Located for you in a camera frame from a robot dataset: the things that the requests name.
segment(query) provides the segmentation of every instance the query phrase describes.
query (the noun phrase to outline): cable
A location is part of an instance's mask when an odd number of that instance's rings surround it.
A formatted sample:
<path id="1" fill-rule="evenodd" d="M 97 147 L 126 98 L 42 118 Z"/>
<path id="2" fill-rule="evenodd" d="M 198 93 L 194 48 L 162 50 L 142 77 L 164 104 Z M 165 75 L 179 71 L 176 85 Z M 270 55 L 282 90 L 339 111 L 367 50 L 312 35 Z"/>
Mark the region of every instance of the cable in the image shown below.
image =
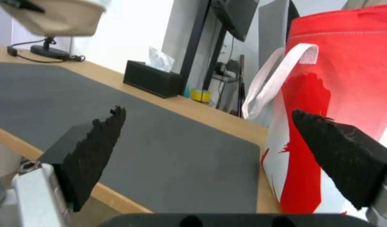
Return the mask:
<path id="1" fill-rule="evenodd" d="M 64 59 L 64 60 L 59 60 L 59 61 L 40 61 L 40 60 L 35 60 L 35 59 L 31 59 L 31 58 L 28 58 L 28 57 L 25 57 L 25 56 L 22 56 L 18 53 L 18 50 L 16 48 L 14 48 L 14 46 L 20 46 L 20 45 L 25 45 L 25 44 L 32 44 L 32 43 L 40 43 L 40 42 L 43 42 L 43 41 L 46 41 L 46 38 L 43 39 L 43 40 L 37 40 L 37 41 L 31 41 L 31 42 L 25 42 L 25 43 L 16 43 L 16 44 L 13 44 L 11 46 L 7 46 L 7 53 L 10 55 L 10 56 L 19 56 L 20 58 L 23 58 L 25 60 L 28 60 L 28 61 L 33 61 L 33 62 L 36 62 L 36 63 L 62 63 L 62 62 L 67 62 L 67 61 L 75 61 L 75 62 L 83 62 L 85 61 L 85 56 L 81 55 L 81 56 L 77 56 L 77 55 L 73 55 L 73 56 L 69 56 L 68 58 Z M 50 44 L 57 44 L 55 40 L 52 40 L 50 42 Z"/>
<path id="2" fill-rule="evenodd" d="M 40 43 L 40 42 L 43 42 L 43 41 L 45 41 L 45 40 L 46 40 L 46 38 L 43 39 L 43 40 L 38 40 L 38 41 L 25 42 L 25 43 L 16 43 L 16 44 L 11 45 L 11 47 L 13 47 L 13 46 L 19 46 L 19 45 L 25 45 L 25 44 L 31 44 L 31 43 Z"/>
<path id="3" fill-rule="evenodd" d="M 228 65 L 228 63 L 229 63 L 230 60 L 231 60 L 232 50 L 234 49 L 234 36 L 231 36 L 231 37 L 232 37 L 232 40 L 231 40 L 230 56 L 228 57 L 228 60 L 227 60 L 227 63 L 226 63 L 226 67 L 224 68 L 224 70 L 223 70 L 223 75 L 221 76 L 221 81 L 220 81 L 219 88 L 218 88 L 218 92 L 219 92 L 219 100 L 217 101 L 216 107 L 218 107 L 218 106 L 220 105 L 220 103 L 221 103 L 221 92 L 220 92 L 220 87 L 221 87 L 221 83 L 222 83 L 223 80 L 224 80 L 224 74 L 225 74 L 225 72 L 226 72 L 226 70 L 227 70 L 227 65 Z"/>

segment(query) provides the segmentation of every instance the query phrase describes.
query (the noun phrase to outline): wooden desk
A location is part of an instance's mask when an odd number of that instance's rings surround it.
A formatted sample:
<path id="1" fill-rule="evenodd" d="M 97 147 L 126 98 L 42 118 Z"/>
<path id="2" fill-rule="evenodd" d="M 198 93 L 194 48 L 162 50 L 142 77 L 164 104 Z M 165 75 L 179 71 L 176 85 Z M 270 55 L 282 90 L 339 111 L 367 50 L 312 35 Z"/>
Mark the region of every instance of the wooden desk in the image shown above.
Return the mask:
<path id="1" fill-rule="evenodd" d="M 47 60 L 43 57 L 39 57 L 31 54 L 27 50 L 20 50 L 20 54 L 32 59 Z M 0 47 L 0 62 L 6 63 L 33 63 L 28 60 L 24 60 L 19 57 L 12 57 L 6 53 L 6 48 Z M 122 82 L 123 75 L 98 66 L 90 62 L 83 63 L 58 63 L 68 70 L 81 74 L 89 79 L 93 79 L 97 82 L 103 83 L 107 86 L 111 86 L 114 89 L 126 92 L 129 95 L 136 96 L 147 102 L 151 102 L 162 108 L 168 109 L 185 117 L 194 119 L 210 127 L 219 129 L 228 134 L 234 135 L 238 138 L 250 141 L 259 145 L 261 148 L 265 146 L 267 139 L 267 129 L 259 125 L 255 125 L 251 122 L 234 117 L 225 112 L 221 112 L 202 105 L 190 99 L 183 98 L 181 96 L 162 99 L 155 95 L 149 94 L 132 86 L 126 85 Z M 35 160 L 41 154 L 38 148 L 26 143 L 25 141 L 16 138 L 9 132 L 5 132 L 0 129 L 0 143 L 11 148 L 13 151 L 18 152 L 24 157 Z M 137 204 L 136 202 L 124 197 L 123 195 L 111 190 L 103 184 L 98 183 L 92 196 L 114 208 L 121 213 L 139 213 L 139 212 L 151 212 L 149 209 Z M 259 182 L 258 182 L 258 201 L 257 212 L 259 213 L 277 213 L 279 212 L 279 206 L 273 196 L 263 169 L 260 169 Z"/>

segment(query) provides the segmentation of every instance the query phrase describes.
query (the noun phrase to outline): gray panel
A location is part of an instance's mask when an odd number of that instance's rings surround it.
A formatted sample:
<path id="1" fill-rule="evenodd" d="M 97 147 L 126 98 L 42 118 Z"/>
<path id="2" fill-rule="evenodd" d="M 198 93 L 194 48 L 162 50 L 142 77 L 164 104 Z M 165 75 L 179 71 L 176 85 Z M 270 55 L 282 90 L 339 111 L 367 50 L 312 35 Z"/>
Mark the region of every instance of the gray panel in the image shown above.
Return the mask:
<path id="1" fill-rule="evenodd" d="M 127 119 L 103 184 L 154 212 L 255 212 L 257 145 L 59 66 L 0 63 L 0 127 L 41 150 L 115 105 Z"/>

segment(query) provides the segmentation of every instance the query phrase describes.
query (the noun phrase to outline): red bag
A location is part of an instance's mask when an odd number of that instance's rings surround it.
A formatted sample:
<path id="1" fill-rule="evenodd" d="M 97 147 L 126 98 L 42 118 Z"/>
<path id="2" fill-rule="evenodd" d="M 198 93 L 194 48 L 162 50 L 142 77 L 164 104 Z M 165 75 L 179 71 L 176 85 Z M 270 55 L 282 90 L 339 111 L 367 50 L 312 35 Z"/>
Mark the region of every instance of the red bag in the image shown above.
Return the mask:
<path id="1" fill-rule="evenodd" d="M 291 111 L 355 125 L 387 147 L 387 5 L 295 19 L 286 57 L 258 94 L 279 51 L 253 80 L 243 114 L 254 118 L 276 96 L 262 164 L 281 210 L 355 211 L 314 160 Z"/>

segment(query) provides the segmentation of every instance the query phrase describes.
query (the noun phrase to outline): white fabric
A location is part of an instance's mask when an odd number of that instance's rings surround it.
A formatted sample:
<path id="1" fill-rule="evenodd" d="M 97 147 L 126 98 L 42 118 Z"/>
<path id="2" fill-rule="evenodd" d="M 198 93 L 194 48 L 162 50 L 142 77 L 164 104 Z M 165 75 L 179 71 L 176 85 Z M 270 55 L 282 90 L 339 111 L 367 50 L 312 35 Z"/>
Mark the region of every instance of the white fabric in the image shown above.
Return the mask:
<path id="1" fill-rule="evenodd" d="M 277 49 L 259 70 L 249 87 L 247 98 L 242 106 L 244 119 L 254 119 L 263 107 L 276 96 L 297 62 L 300 61 L 300 64 L 316 64 L 318 51 L 318 46 L 314 44 L 300 43 L 293 47 L 258 94 L 270 70 L 272 70 L 279 57 L 284 54 L 284 48 Z M 253 101 L 257 94 L 255 105 L 249 110 L 249 103 Z"/>

